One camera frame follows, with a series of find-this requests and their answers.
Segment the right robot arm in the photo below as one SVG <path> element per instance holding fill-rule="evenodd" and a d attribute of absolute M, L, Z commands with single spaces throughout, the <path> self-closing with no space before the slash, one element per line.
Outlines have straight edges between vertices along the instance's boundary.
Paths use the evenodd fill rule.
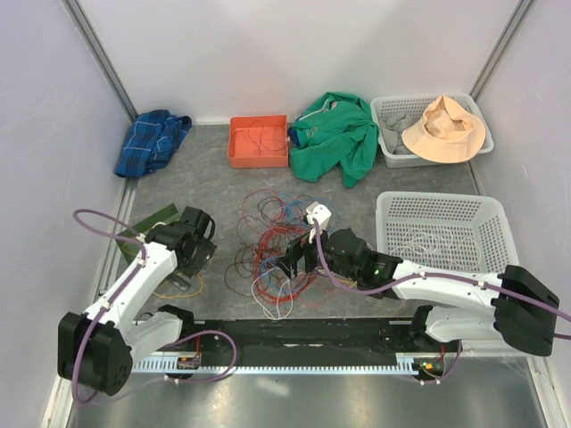
<path fill-rule="evenodd" d="M 288 244 L 277 266 L 290 278 L 302 261 L 308 271 L 352 280 L 353 292 L 394 300 L 422 300 L 409 328 L 410 344 L 430 350 L 437 343 L 505 342 L 526 354 L 552 353 L 559 298 L 527 269 L 474 274 L 425 267 L 371 250 L 350 228 L 332 234 L 311 230 Z"/>

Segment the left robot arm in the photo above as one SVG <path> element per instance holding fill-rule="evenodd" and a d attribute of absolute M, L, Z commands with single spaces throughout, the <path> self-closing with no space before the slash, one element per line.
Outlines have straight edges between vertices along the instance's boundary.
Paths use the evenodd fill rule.
<path fill-rule="evenodd" d="M 57 372 L 70 381 L 76 402 L 91 400 L 81 396 L 83 387 L 115 395 L 134 365 L 165 346 L 193 346 L 194 316 L 187 310 L 166 305 L 141 324 L 134 320 L 164 280 L 201 271 L 217 249 L 214 232 L 209 214 L 186 207 L 176 221 L 123 237 L 138 248 L 126 270 L 97 301 L 79 314 L 67 313 L 58 325 Z"/>

